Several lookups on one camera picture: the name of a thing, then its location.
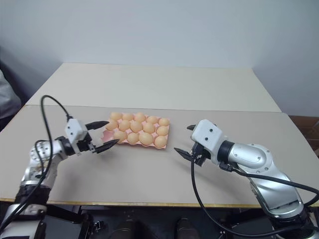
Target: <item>egg tray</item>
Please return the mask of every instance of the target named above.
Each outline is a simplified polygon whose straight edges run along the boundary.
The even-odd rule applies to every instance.
[[[135,120],[134,120],[134,119],[135,119],[135,114],[133,114],[133,116],[134,116],[133,120],[129,120],[130,123],[132,123],[133,121],[135,121]],[[147,123],[146,120],[147,120],[147,118],[149,117],[149,115],[144,115],[144,116],[145,116],[145,121],[141,122],[143,126]],[[114,132],[120,131],[120,129],[119,129],[119,124],[123,121],[123,119],[119,119],[119,120],[116,120],[116,121],[117,121],[117,123],[118,123],[118,127],[117,127],[117,128],[115,128],[113,131],[109,131],[109,130],[107,130],[107,129],[105,129],[105,131],[103,131],[103,137],[101,138],[103,142],[107,142],[107,141],[110,141],[110,140],[114,139],[114,138],[113,138]],[[156,137],[159,136],[159,135],[157,134],[157,129],[158,129],[158,127],[160,127],[160,125],[159,125],[158,122],[155,123],[155,124],[153,124],[153,125],[155,126],[155,132],[154,132],[154,133],[151,133],[151,135],[153,136],[153,143],[151,143],[151,144],[149,144],[149,145],[144,145],[144,144],[142,144],[140,141],[137,141],[135,144],[130,144],[130,143],[127,141],[127,139],[123,140],[122,142],[118,142],[118,143],[128,143],[129,145],[142,145],[142,146],[144,146],[144,147],[155,147],[155,148],[157,148],[157,147],[155,146],[155,144],[154,144],[154,141],[155,141]],[[169,134],[169,125],[166,126],[166,127],[167,127],[167,129],[168,129],[168,133],[167,133],[167,135],[164,136],[164,137],[165,137],[166,140],[167,140],[167,139],[168,139],[168,134]],[[131,128],[129,128],[129,129],[127,129],[125,132],[126,132],[127,135],[129,135],[129,134],[132,133],[133,131],[131,130]],[[167,145],[167,142],[166,142],[166,144],[165,144],[163,147],[157,148],[157,149],[164,149],[164,148],[166,148],[166,145]]]

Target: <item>dark floor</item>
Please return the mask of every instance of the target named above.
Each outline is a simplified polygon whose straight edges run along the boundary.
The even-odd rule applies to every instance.
[[[71,206],[62,207],[72,210]],[[94,209],[88,212],[93,215],[95,221],[104,221],[108,225],[108,228],[102,230],[98,235],[91,236],[93,239],[107,239],[113,229],[127,219],[140,221],[159,239],[173,239],[175,224],[181,217],[189,218],[198,230],[201,239],[220,237],[218,227],[208,219],[200,208],[88,207],[87,209]],[[209,209],[209,211],[216,218],[224,218],[230,214],[229,209]],[[77,239],[81,229],[80,225],[49,216],[45,218],[45,222],[47,223],[46,239]],[[270,231],[271,225],[267,219],[259,219],[236,226],[234,230],[245,233],[261,233]]]

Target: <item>cable connector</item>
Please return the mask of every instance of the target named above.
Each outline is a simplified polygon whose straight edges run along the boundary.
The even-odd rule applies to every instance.
[[[224,171],[227,171],[227,172],[232,172],[233,171],[233,167],[224,163],[224,162],[220,162],[219,164],[219,168],[224,170]]]
[[[68,122],[69,119],[73,119],[73,117],[71,115],[66,115],[66,121]]]

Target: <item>black cable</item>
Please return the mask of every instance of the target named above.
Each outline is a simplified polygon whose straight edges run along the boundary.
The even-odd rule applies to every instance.
[[[48,161],[48,166],[47,166],[45,172],[43,173],[42,177],[40,178],[39,182],[34,187],[34,189],[30,192],[30,194],[26,197],[26,199],[22,203],[20,203],[19,206],[16,207],[16,209],[6,218],[6,220],[4,220],[2,222],[2,224],[0,226],[0,233],[2,233],[3,230],[16,218],[16,216],[18,216],[28,206],[28,201],[30,200],[30,198],[34,194],[34,192],[40,187],[41,183],[45,179],[45,176],[50,168],[52,158],[53,158],[53,141],[52,141],[51,131],[50,131],[48,121],[47,121],[45,111],[44,111],[44,103],[43,102],[44,102],[45,98],[50,98],[50,99],[54,100],[59,106],[62,107],[62,109],[66,113],[67,118],[68,119],[71,118],[69,112],[64,108],[64,106],[58,100],[56,100],[55,98],[53,98],[52,96],[49,96],[49,95],[44,95],[41,97],[41,101],[40,101],[41,113],[42,113],[45,129],[46,129],[46,132],[48,134],[49,143],[50,143],[50,157],[49,157],[49,161]]]
[[[40,142],[46,142],[47,140],[42,140],[42,139],[40,139],[40,140],[37,140],[35,143],[34,143],[34,150],[36,151],[36,154],[38,155],[38,158],[39,158],[39,160],[40,160],[40,163],[41,163],[41,176],[43,175],[43,173],[44,173],[44,164],[43,164],[43,159],[42,159],[42,157],[40,156],[40,153],[39,153],[39,150],[38,150],[38,143],[40,143]]]
[[[295,183],[295,182],[291,182],[291,181],[287,181],[287,180],[283,180],[283,179],[279,179],[279,178],[274,178],[274,177],[269,177],[269,176],[265,176],[265,175],[243,173],[243,172],[241,172],[237,169],[234,169],[234,168],[232,169],[232,171],[234,171],[235,173],[237,173],[241,176],[244,176],[244,177],[265,179],[268,181],[286,184],[286,185],[289,185],[292,187],[300,188],[300,189],[315,193],[316,196],[314,198],[312,198],[309,202],[305,203],[305,207],[310,206],[311,204],[315,203],[319,199],[319,190],[316,188],[312,188],[312,187],[309,187],[309,186],[306,186],[306,185],[303,185],[300,183]]]
[[[243,233],[238,233],[233,231],[230,228],[225,227],[223,224],[221,224],[217,219],[215,219],[214,217],[212,217],[209,212],[207,211],[207,209],[205,208],[204,204],[202,203],[198,191],[197,191],[197,187],[196,187],[196,183],[195,183],[195,173],[194,173],[194,160],[192,159],[191,161],[191,182],[193,184],[193,189],[194,189],[194,193],[196,196],[196,199],[198,200],[198,203],[200,205],[200,207],[204,210],[204,212],[206,213],[206,215],[215,223],[217,224],[220,228],[222,228],[223,230],[232,233],[234,235],[237,235],[239,237],[243,237],[243,238],[264,238],[264,237],[270,237],[276,234],[282,234],[282,233],[286,233],[288,231],[291,230],[296,230],[296,229],[300,229],[300,226],[289,226],[289,227],[285,227],[285,228],[281,228],[281,229],[277,229],[277,230],[273,230],[271,232],[267,232],[267,233],[261,233],[261,234],[243,234]]]

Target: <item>metal stand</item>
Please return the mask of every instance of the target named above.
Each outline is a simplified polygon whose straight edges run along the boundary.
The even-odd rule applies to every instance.
[[[91,235],[98,233],[104,229],[104,222],[93,222],[93,217],[90,214],[83,214],[81,206],[78,208],[78,212],[72,212],[54,205],[47,206],[47,215],[62,219],[75,224],[82,224],[81,231],[78,239],[88,239]]]
[[[260,218],[267,217],[262,209],[248,209],[244,212],[241,212],[240,209],[234,209],[233,213],[227,216],[225,219],[221,220],[221,223],[228,228],[234,228],[240,223],[247,223]],[[228,232],[225,232],[224,238],[234,239],[234,235]]]

